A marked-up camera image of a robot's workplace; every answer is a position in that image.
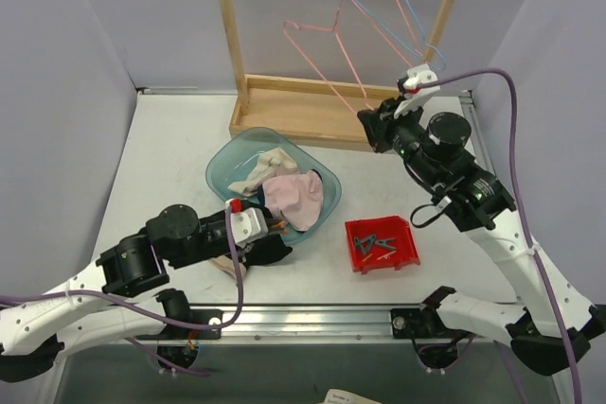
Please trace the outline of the beige pink underwear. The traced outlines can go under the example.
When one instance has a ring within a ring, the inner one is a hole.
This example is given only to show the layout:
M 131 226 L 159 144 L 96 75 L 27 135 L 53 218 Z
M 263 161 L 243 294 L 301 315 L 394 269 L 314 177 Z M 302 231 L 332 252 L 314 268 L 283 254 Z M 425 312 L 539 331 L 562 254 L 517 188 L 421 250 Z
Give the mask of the beige pink underwear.
M 274 148 L 261 153 L 247 177 L 243 181 L 231 183 L 228 189 L 238 195 L 252 197 L 267 180 L 298 172 L 296 161 L 283 148 Z

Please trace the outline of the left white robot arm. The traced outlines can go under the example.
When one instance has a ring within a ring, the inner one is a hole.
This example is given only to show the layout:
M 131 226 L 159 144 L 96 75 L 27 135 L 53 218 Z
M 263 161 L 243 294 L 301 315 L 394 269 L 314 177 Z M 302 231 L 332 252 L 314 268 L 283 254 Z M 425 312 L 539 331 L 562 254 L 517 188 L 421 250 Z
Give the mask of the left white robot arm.
M 119 340 L 215 339 L 243 309 L 243 271 L 270 265 L 291 252 L 283 220 L 252 202 L 233 199 L 201 218 L 174 204 L 121 239 L 64 283 L 42 295 L 1 299 L 1 379 L 7 383 L 46 373 L 58 360 Z M 219 310 L 195 310 L 168 286 L 170 270 L 228 258 L 237 283 L 229 319 Z

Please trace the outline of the black underwear beige waistband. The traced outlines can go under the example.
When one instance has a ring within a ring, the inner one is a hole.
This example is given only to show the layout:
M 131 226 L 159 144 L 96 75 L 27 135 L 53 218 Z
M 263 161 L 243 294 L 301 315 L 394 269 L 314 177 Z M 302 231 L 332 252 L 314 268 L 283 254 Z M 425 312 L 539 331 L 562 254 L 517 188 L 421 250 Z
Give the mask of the black underwear beige waistband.
M 265 237 L 248 244 L 239 251 L 238 265 L 235 265 L 231 254 L 212 258 L 209 263 L 216 269 L 237 280 L 237 272 L 244 278 L 251 267 L 266 267 L 274 265 L 287 257 L 293 248 L 284 243 L 280 236 Z

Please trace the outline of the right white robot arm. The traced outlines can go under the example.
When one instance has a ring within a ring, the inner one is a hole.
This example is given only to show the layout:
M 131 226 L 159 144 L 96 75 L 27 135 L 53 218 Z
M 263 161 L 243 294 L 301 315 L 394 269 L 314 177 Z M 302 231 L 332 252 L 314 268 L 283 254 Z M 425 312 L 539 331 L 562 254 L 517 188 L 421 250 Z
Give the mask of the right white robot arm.
M 395 151 L 431 197 L 439 217 L 479 246 L 514 289 L 516 304 L 496 304 L 442 286 L 423 301 L 422 330 L 468 332 L 509 346 L 526 367 L 552 376 L 581 360 L 605 332 L 605 313 L 564 278 L 538 243 L 526 244 L 520 212 L 498 178 L 467 151 L 472 128 L 455 113 L 420 123 L 422 109 L 397 114 L 389 98 L 361 110 L 369 146 Z

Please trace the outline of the pink underwear navy trim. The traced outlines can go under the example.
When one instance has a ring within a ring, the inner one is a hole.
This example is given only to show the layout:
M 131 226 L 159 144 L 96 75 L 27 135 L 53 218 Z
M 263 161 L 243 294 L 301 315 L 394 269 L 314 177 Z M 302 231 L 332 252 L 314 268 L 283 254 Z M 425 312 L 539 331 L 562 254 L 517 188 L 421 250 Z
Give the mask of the pink underwear navy trim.
M 297 232 L 307 232 L 320 218 L 324 203 L 323 180 L 315 169 L 303 174 L 277 176 L 261 185 L 258 200 L 275 219 L 287 221 Z

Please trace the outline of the teal clothespin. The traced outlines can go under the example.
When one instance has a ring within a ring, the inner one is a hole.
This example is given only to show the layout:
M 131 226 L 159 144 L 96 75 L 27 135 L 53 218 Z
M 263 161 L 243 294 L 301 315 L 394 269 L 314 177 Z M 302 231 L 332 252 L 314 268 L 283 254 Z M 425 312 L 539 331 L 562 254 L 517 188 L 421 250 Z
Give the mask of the teal clothespin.
M 395 237 L 376 239 L 374 246 L 388 253 L 397 251 L 397 239 Z
M 354 247 L 357 251 L 360 252 L 362 256 L 368 255 L 373 245 L 373 240 L 365 240 L 361 241 L 360 239 L 354 240 Z
M 376 235 L 372 234 L 366 237 L 354 237 L 353 246 L 355 251 L 359 251 L 361 255 L 369 254 L 376 240 Z

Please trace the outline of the blue wire hanger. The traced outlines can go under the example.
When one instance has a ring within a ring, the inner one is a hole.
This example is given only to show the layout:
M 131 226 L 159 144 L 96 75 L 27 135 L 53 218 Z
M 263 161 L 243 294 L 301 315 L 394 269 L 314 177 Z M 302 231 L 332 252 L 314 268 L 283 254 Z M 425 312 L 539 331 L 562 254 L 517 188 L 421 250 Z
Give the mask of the blue wire hanger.
M 447 61 L 435 44 L 431 44 L 429 36 L 426 33 L 422 21 L 418 17 L 410 0 L 395 0 L 401 18 L 404 21 L 412 44 L 408 45 L 383 19 L 375 15 L 362 2 L 358 4 L 363 7 L 363 11 L 370 14 L 379 26 L 406 51 L 413 54 L 416 58 L 428 63 L 429 66 L 438 71 L 444 71 L 447 68 Z

